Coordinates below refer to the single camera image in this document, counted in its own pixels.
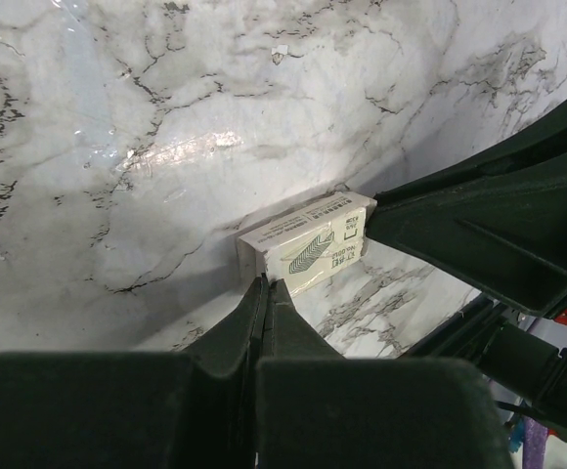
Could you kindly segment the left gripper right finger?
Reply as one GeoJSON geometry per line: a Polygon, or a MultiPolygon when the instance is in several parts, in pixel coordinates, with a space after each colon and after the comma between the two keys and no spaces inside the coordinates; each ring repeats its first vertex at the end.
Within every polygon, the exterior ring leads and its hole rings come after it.
{"type": "Polygon", "coordinates": [[[507,468],[481,374],[443,358],[346,359],[273,283],[256,370],[262,468],[507,468]]]}

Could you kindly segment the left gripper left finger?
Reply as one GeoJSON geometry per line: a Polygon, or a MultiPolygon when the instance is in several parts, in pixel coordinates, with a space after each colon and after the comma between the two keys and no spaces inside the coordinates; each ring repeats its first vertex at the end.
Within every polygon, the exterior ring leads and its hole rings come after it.
{"type": "Polygon", "coordinates": [[[0,468],[250,468],[259,277],[182,352],[0,353],[0,468]]]}

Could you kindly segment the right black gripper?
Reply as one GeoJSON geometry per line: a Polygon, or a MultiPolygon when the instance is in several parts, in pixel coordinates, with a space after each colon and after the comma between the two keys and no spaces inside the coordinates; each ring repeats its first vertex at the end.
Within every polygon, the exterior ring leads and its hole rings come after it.
{"type": "Polygon", "coordinates": [[[520,328],[506,306],[545,317],[567,308],[567,100],[511,138],[376,201],[370,239],[502,301],[476,297],[405,356],[471,362],[526,403],[499,408],[567,443],[567,346],[520,328]]]}

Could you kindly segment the white staple box sleeve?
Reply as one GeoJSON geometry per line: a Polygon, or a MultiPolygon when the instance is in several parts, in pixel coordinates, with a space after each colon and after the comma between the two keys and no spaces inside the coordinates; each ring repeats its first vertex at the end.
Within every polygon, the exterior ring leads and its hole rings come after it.
{"type": "Polygon", "coordinates": [[[282,279],[291,296],[314,287],[362,258],[375,207],[370,197],[334,192],[241,235],[240,279],[282,279]]]}

